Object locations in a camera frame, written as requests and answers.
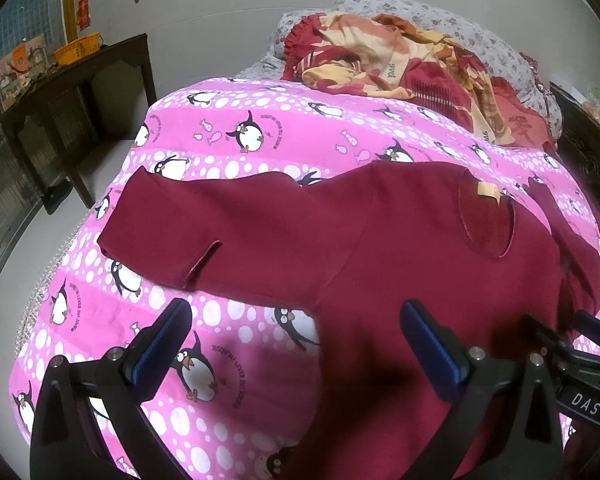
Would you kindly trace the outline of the dark wooden table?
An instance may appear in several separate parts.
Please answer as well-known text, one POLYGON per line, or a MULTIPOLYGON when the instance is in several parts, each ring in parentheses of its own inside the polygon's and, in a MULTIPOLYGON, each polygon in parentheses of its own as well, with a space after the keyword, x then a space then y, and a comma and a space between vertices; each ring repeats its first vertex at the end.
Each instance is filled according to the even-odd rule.
POLYGON ((68 179, 73 186, 71 192, 77 192, 83 205, 92 208, 95 203, 94 197, 76 168, 78 159, 85 155, 85 151, 81 148, 76 155, 69 152, 56 124, 53 106, 66 96, 78 98, 86 118, 87 130, 92 136, 99 138, 105 127, 93 90, 93 79, 103 70, 117 63, 123 63, 140 71, 147 104, 154 104, 157 101, 157 93, 150 62, 148 36, 140 34, 103 47, 97 53, 79 62, 38 79, 14 105, 1 114, 1 124, 8 146, 21 169, 32 182, 41 203, 42 195, 51 185, 44 182, 20 139, 26 121, 31 119, 42 128, 56 159, 60 162, 64 179, 68 179))

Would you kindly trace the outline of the orange box on table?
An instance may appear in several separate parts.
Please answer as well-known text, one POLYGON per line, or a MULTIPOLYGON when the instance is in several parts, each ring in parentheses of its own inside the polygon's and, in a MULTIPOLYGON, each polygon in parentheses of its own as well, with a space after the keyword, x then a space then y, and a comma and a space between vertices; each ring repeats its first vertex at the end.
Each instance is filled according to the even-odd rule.
POLYGON ((0 61, 0 103, 3 112, 50 68, 43 34, 12 49, 0 61))

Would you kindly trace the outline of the red yellow floral blanket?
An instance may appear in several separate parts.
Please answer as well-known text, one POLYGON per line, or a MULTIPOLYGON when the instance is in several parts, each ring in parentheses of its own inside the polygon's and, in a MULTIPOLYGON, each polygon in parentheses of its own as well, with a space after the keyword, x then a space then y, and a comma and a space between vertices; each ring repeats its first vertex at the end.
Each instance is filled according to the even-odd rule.
POLYGON ((286 80, 425 107, 492 144, 548 148, 547 121, 454 38, 390 14, 314 13, 284 42, 286 80))

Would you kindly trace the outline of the maroon red shirt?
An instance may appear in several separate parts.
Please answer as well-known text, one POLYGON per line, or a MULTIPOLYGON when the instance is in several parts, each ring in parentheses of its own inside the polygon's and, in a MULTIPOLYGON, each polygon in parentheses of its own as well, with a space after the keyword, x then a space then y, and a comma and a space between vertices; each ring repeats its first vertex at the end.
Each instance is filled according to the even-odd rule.
POLYGON ((186 182, 140 169, 98 242, 155 284, 306 312, 322 388, 282 477, 396 479, 448 411, 401 332, 404 301, 512 360, 522 316, 567 333, 577 311, 600 308, 600 255, 547 186, 527 186, 537 212, 477 188, 447 162, 376 160, 309 186, 281 172, 186 182))

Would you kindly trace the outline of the grey floral pillow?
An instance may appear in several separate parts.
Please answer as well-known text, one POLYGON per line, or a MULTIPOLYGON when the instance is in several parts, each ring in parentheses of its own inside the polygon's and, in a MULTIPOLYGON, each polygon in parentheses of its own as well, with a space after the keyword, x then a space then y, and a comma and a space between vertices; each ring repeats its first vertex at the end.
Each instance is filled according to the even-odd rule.
MULTIPOLYGON (((278 79, 283 75, 284 40, 295 24, 317 8, 292 10, 278 20, 268 42, 268 50, 258 62, 241 70, 237 76, 245 79, 278 79)), ((448 10, 414 0, 336 0, 325 10, 346 12, 370 18, 385 13, 405 18, 424 29, 453 37, 477 55, 492 77, 502 77, 516 91, 521 104, 539 113, 547 122, 550 136, 557 140, 562 134, 562 111, 539 75, 538 64, 480 24, 448 10)))

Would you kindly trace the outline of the pink penguin bedsheet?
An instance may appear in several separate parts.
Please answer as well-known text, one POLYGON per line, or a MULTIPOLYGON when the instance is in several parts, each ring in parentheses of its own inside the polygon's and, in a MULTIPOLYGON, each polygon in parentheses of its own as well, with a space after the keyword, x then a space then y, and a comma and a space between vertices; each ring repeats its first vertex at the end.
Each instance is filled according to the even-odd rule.
POLYGON ((531 314, 600 317, 600 228, 538 148, 429 105, 209 79, 155 103, 42 292, 9 379, 30 438, 50 361, 124 347, 175 299, 184 344, 142 409, 193 479, 396 479, 448 406, 399 324, 524 357, 531 314))

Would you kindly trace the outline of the red wall sign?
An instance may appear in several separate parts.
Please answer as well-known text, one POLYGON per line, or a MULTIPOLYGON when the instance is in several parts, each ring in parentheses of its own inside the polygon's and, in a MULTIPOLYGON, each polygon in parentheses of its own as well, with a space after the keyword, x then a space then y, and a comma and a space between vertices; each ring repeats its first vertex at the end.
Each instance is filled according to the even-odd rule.
POLYGON ((91 25, 90 0, 79 0, 76 9, 76 24, 79 30, 87 29, 91 25))

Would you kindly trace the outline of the black shoe under table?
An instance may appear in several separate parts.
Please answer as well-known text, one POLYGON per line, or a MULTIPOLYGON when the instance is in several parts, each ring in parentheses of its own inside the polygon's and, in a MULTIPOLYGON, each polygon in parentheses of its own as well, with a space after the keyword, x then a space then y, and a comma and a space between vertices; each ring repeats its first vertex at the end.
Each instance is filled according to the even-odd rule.
POLYGON ((53 214, 61 203, 70 195, 73 186, 68 179, 46 188, 42 195, 42 204, 48 214, 53 214))

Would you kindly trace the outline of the orange plastic basket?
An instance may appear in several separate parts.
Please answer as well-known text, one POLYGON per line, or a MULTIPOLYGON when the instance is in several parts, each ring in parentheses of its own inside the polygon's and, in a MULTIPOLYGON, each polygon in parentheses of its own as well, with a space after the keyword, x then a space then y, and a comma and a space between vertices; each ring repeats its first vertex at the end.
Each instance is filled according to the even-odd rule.
POLYGON ((99 32, 73 40, 53 52, 56 63, 68 66, 97 53, 102 47, 102 36, 99 32))

